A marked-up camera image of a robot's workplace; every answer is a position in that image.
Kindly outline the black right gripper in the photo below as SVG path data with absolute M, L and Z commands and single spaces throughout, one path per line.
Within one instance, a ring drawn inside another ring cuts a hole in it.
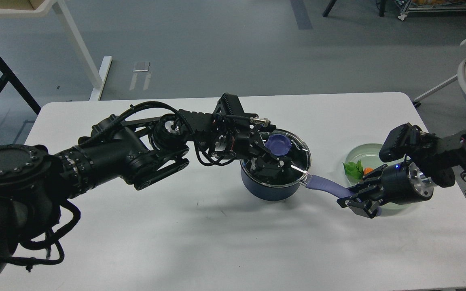
M 354 214 L 373 219 L 382 214 L 381 204 L 406 205 L 432 199 L 434 183 L 412 161 L 383 164 L 337 194 L 337 203 Z

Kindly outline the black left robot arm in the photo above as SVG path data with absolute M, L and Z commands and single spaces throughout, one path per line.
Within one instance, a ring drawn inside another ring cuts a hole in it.
M 277 175 L 290 159 L 261 137 L 275 128 L 224 100 L 212 114 L 146 101 L 102 120 L 57 154 L 41 144 L 0 145 L 0 273 L 7 264 L 31 271 L 61 263 L 59 240 L 81 217 L 71 199 L 117 177 L 136 190 L 151 186 L 188 166 L 188 142 L 204 166 L 253 160 L 256 172 Z

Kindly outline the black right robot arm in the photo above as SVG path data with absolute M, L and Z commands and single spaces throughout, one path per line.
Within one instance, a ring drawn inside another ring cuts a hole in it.
M 387 203 L 427 201 L 435 186 L 453 186 L 456 166 L 462 168 L 460 176 L 466 182 L 466 130 L 440 138 L 417 125 L 402 124 L 390 131 L 379 158 L 383 165 L 349 187 L 348 196 L 337 200 L 340 207 L 373 219 Z

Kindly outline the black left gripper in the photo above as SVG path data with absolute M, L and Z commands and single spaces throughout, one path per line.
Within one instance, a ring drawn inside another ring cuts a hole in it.
M 290 158 L 278 157 L 264 146 L 276 125 L 267 127 L 266 118 L 217 118 L 217 134 L 211 144 L 211 156 L 218 160 L 249 158 L 253 137 L 256 157 L 253 157 L 253 175 L 259 178 L 276 177 L 290 168 Z

